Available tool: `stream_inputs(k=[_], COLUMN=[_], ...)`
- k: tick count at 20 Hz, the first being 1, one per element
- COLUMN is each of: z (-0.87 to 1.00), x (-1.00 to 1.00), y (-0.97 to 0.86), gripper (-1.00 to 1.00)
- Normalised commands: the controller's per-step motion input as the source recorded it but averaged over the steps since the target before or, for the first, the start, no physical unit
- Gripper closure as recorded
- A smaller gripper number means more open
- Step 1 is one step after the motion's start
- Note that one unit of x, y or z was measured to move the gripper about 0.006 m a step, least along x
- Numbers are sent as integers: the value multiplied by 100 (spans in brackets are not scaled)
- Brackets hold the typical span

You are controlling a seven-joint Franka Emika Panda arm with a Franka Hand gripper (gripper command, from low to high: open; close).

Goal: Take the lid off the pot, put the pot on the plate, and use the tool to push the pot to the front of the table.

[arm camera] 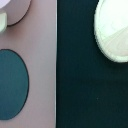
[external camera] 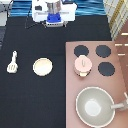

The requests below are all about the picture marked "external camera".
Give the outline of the white gripper body blue ring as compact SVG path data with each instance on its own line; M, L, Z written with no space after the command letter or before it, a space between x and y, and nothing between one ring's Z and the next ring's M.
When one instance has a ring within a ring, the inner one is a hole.
M68 22L75 20L75 9L61 9L55 14L43 10L34 10L33 20L37 23L44 24L46 27L66 26Z

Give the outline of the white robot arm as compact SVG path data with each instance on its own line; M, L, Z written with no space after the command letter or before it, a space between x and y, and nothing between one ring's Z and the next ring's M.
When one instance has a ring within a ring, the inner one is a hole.
M32 0L32 18L46 27L61 27L75 20L75 3L62 0Z

